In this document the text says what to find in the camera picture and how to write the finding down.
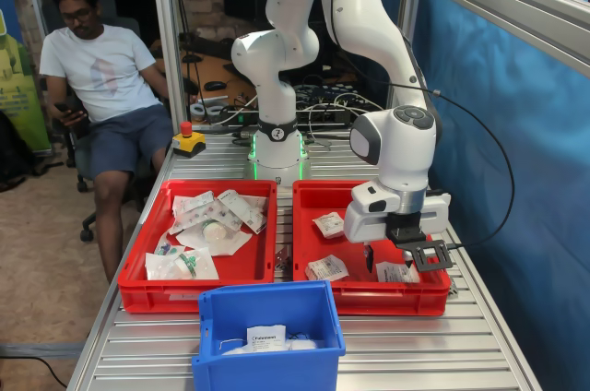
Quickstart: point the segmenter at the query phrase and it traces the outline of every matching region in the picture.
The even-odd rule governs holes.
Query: metal table
[[[230,136],[208,136],[206,143],[207,150],[191,160],[169,154],[125,257],[163,181],[242,178],[247,148],[231,144]],[[332,144],[330,150],[310,146],[313,179],[377,174],[352,153],[346,136]],[[279,189],[277,250],[290,250],[291,205],[291,190]],[[442,237],[458,242],[451,227]],[[453,250],[452,256],[448,272],[458,294],[442,317],[341,317],[347,355],[338,367],[338,391],[540,390],[466,251]],[[126,313],[113,283],[67,389],[193,391],[191,357],[198,353],[199,335],[197,314]]]

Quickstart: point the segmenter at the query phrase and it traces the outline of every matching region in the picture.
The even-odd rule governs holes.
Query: white t-shirt
[[[40,72],[66,77],[88,110],[91,122],[161,103],[140,70],[156,60],[135,33],[104,26],[96,39],[85,41],[70,29],[60,29],[45,38]]]

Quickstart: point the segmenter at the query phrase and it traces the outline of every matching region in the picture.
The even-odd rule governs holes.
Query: red button
[[[193,124],[190,122],[181,122],[181,134],[184,137],[190,137],[193,134]]]

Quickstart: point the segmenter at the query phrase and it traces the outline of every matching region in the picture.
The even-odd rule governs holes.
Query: man
[[[123,256],[121,204],[139,155],[159,172],[173,135],[171,119],[150,86],[168,99],[166,79],[131,31],[100,22],[99,0],[54,0],[67,28],[43,43],[41,74],[52,104],[65,102],[66,83],[88,111],[100,257],[109,282]],[[66,126],[83,112],[54,117]]]

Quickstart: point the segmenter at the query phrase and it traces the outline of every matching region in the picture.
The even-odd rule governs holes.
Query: knee
[[[118,208],[123,202],[126,184],[122,183],[97,183],[94,184],[94,200],[98,212]]]

